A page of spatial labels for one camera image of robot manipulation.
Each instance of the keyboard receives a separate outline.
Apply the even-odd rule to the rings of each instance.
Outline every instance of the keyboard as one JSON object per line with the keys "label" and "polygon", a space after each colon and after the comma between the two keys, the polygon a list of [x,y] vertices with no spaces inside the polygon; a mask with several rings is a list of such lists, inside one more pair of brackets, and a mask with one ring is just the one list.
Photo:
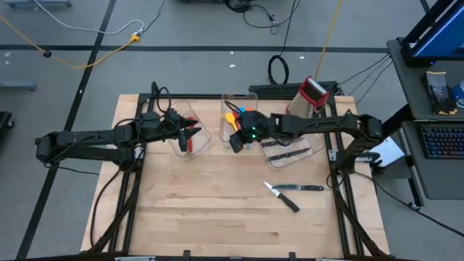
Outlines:
{"label": "keyboard", "polygon": [[420,131],[429,159],[464,159],[464,123],[424,123]]}
{"label": "keyboard", "polygon": [[[325,90],[335,93],[335,95],[338,95],[338,92],[340,91],[335,81],[319,82],[319,84]],[[264,98],[277,97],[279,99],[293,99],[295,95],[297,95],[300,86],[301,83],[268,84],[261,86],[250,86],[248,91],[258,95],[258,97],[261,96]]]}
{"label": "keyboard", "polygon": [[248,91],[259,96],[283,96],[293,98],[297,95],[301,83],[269,84],[263,86],[250,86]]}

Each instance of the kitchen knife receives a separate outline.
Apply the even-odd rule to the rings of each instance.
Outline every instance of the kitchen knife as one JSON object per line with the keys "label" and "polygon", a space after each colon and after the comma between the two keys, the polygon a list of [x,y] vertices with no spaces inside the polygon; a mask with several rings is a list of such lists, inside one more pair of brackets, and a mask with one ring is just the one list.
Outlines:
{"label": "kitchen knife", "polygon": [[310,149],[311,148],[299,149],[299,150],[294,151],[294,152],[287,152],[287,153],[279,154],[279,155],[276,155],[276,156],[271,156],[271,157],[268,157],[268,160],[273,161],[273,160],[279,160],[279,159],[282,159],[282,158],[285,158],[285,157],[295,156],[295,155],[298,155],[298,154],[301,154],[301,153],[305,153],[305,152],[309,151]]}
{"label": "kitchen knife", "polygon": [[289,190],[307,190],[307,191],[323,191],[323,186],[305,185],[298,186],[295,184],[282,184],[274,186],[273,189],[289,189]]}
{"label": "kitchen knife", "polygon": [[[284,143],[288,142],[289,145],[294,143],[294,142],[299,142],[299,141],[302,141],[304,140],[305,137],[301,137],[301,138],[294,138],[290,141],[284,141]],[[275,146],[275,145],[280,145],[279,144],[279,141],[266,141],[266,142],[261,142],[261,147],[266,147],[266,146]]]}
{"label": "kitchen knife", "polygon": [[269,183],[266,181],[263,181],[266,187],[276,196],[278,199],[282,199],[283,203],[285,203],[287,206],[293,210],[293,212],[298,212],[299,207],[295,205],[289,198],[287,198],[285,195],[283,195],[281,192],[279,192],[277,189],[274,189]]}

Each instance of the white paper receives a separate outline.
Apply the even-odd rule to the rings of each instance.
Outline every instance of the white paper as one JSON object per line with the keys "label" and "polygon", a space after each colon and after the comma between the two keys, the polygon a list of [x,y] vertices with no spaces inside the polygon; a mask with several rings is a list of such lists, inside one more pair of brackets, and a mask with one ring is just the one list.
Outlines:
{"label": "white paper", "polygon": [[379,160],[382,161],[382,163],[379,165],[380,167],[386,167],[390,165],[390,163],[405,155],[405,153],[390,137],[385,139],[385,141],[381,144],[373,147],[370,152],[376,152],[380,154],[380,157],[376,160],[376,162]]}

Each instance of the bottle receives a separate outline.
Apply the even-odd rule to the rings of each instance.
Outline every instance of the bottle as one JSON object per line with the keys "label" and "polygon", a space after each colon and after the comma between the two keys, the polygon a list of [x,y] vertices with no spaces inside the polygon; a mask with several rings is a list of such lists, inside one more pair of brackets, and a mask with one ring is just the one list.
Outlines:
{"label": "bottle", "polygon": [[455,97],[456,105],[464,108],[464,80],[452,89],[452,95]]}

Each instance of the yellow cable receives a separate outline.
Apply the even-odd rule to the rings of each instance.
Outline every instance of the yellow cable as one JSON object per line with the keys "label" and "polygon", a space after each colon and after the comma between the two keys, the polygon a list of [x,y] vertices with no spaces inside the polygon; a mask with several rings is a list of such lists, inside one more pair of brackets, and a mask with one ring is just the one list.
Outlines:
{"label": "yellow cable", "polygon": [[342,2],[343,2],[343,0],[339,0],[339,4],[337,4],[337,6],[336,6],[335,14],[333,14],[331,26],[328,28],[327,37],[326,37],[326,42],[324,43],[324,47],[322,48],[322,54],[320,54],[319,63],[318,63],[318,68],[316,69],[316,74],[315,74],[315,76],[314,76],[314,79],[315,79],[315,80],[318,79],[319,69],[320,69],[320,66],[322,65],[322,60],[323,60],[323,58],[324,58],[324,54],[326,53],[326,48],[327,48],[327,45],[328,45],[328,40],[331,38],[332,29],[334,29],[334,25],[335,25],[336,18],[339,16],[340,7],[341,7],[341,3],[342,3]]}
{"label": "yellow cable", "polygon": [[[3,16],[0,16],[0,19],[3,20],[17,35],[21,36],[24,40],[26,40],[31,46],[34,46],[37,50],[39,50],[42,54],[45,54],[46,51],[43,50],[40,46],[38,46],[37,44],[33,43],[27,36],[25,36],[23,33],[21,33],[18,29],[16,29],[16,27],[14,25],[12,25],[5,17]],[[114,50],[114,51],[111,51],[109,52],[108,54],[106,54],[105,56],[103,56],[100,60],[92,63],[92,64],[89,64],[89,65],[72,65],[70,64],[69,62],[66,62],[66,61],[63,61],[62,59],[60,59],[59,57],[51,57],[52,59],[54,59],[55,61],[61,63],[61,64],[64,64],[64,65],[67,65],[71,68],[74,68],[74,69],[84,69],[84,68],[88,68],[88,67],[92,67],[94,65],[97,65],[99,64],[100,62],[103,62],[106,58],[108,58],[110,55],[112,54],[115,54],[119,51],[121,51],[122,49],[124,49],[125,47],[127,47],[129,44],[135,42],[135,41],[140,41],[140,37],[136,36],[136,35],[131,35],[130,36],[130,40],[129,42],[127,42],[125,45],[121,46],[120,48]]]}

